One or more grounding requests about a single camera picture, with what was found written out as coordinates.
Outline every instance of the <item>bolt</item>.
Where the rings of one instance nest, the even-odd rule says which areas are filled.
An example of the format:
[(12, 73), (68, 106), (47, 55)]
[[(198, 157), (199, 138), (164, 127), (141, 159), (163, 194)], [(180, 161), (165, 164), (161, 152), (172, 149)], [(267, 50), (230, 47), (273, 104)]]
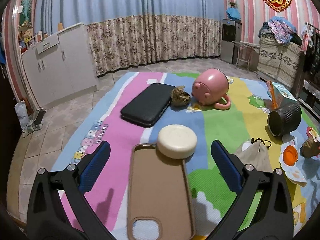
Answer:
[(67, 169), (68, 171), (73, 171), (76, 168), (76, 166), (74, 164), (69, 164)]
[(276, 174), (281, 175), (282, 174), (281, 169), (276, 169)]
[(247, 165), (245, 166), (245, 169), (246, 169), (247, 171), (253, 171), (253, 166), (252, 166), (251, 164), (247, 164)]
[(44, 168), (40, 168), (39, 170), (38, 170), (38, 174), (44, 174), (44, 172), (45, 172), (45, 169)]

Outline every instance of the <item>play mat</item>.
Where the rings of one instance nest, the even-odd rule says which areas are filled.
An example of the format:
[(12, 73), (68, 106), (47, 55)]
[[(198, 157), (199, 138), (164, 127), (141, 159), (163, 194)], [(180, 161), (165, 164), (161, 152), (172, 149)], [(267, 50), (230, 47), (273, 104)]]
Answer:
[[(185, 86), (191, 93), (192, 83), (198, 74), (190, 73), (126, 73), (116, 82), (95, 106), (89, 116), (73, 134), (52, 171), (65, 169), (69, 163), (78, 163), (85, 154), (92, 153), (102, 140), (111, 145), (111, 156), (103, 168), (93, 189), (85, 198), (106, 228), (118, 240), (127, 240), (127, 192), (132, 148), (139, 143), (156, 142), (158, 132), (169, 124), (182, 124), (191, 128), (198, 137), (196, 150), (187, 162), (187, 172), (196, 219), (196, 236), (205, 239), (231, 206), (235, 193), (230, 192), (211, 157), (212, 141), (219, 139), (225, 148), (234, 153), (251, 138), (272, 141), (269, 158), (272, 169), (280, 167), (279, 156), (282, 141), (268, 132), (267, 86), (262, 81), (228, 77), (232, 100), (228, 111), (199, 107), (191, 102), (188, 108), (169, 107), (151, 128), (128, 123), (120, 118), (120, 110), (148, 85), (159, 82), (173, 86)], [(313, 136), (320, 140), (317, 128), (302, 110), (302, 120), (297, 130), (297, 148)], [(296, 234), (310, 218), (320, 200), (320, 159), (305, 159), (299, 155), (296, 167), (307, 180), (305, 187), (288, 181), (292, 198)], [(257, 192), (241, 228), (249, 226), (259, 203)], [(64, 209), (73, 227), (80, 229), (68, 200), (60, 194)], [(142, 228), (145, 235), (150, 228)]]

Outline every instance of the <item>orange bowl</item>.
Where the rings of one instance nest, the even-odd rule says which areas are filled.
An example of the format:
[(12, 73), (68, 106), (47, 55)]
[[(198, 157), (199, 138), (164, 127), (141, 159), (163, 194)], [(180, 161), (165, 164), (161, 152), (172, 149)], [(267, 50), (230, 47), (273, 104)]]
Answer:
[(287, 146), (283, 152), (284, 163), (289, 166), (294, 166), (297, 160), (298, 160), (297, 149), (292, 145)]

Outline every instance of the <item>small cardboard box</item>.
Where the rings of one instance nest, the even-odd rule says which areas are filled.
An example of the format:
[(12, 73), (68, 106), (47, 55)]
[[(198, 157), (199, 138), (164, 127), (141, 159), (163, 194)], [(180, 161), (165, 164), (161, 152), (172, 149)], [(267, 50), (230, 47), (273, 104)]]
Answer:
[(288, 103), (297, 103), (297, 100), (293, 95), (281, 84), (272, 83), (273, 90), (275, 92), (276, 102), (278, 107), (284, 106)]

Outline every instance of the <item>pink mug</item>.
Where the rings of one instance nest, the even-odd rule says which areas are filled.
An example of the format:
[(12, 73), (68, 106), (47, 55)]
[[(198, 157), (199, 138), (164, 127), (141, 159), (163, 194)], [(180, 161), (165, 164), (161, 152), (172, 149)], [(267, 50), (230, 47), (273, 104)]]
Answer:
[[(201, 105), (214, 104), (213, 107), (219, 110), (228, 110), (231, 107), (231, 99), (227, 95), (228, 91), (228, 78), (216, 68), (210, 68), (200, 74), (192, 85), (192, 96)], [(224, 98), (227, 104), (218, 103), (221, 98)]]

